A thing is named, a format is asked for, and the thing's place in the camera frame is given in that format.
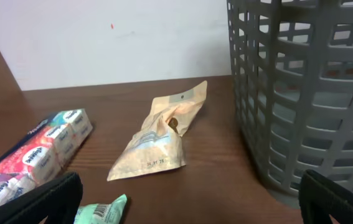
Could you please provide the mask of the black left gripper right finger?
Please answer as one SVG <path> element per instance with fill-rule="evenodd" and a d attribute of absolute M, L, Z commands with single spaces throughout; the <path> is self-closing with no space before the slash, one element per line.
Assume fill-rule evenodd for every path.
<path fill-rule="evenodd" d="M 298 199 L 304 224 L 353 223 L 353 193 L 314 170 L 304 171 Z"/>

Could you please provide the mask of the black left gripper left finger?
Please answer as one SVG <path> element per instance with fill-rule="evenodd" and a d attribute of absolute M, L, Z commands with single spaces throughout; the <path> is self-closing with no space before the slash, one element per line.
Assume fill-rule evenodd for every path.
<path fill-rule="evenodd" d="M 72 224 L 82 200 L 83 185 L 76 172 L 68 172 L 0 206 L 0 224 Z"/>

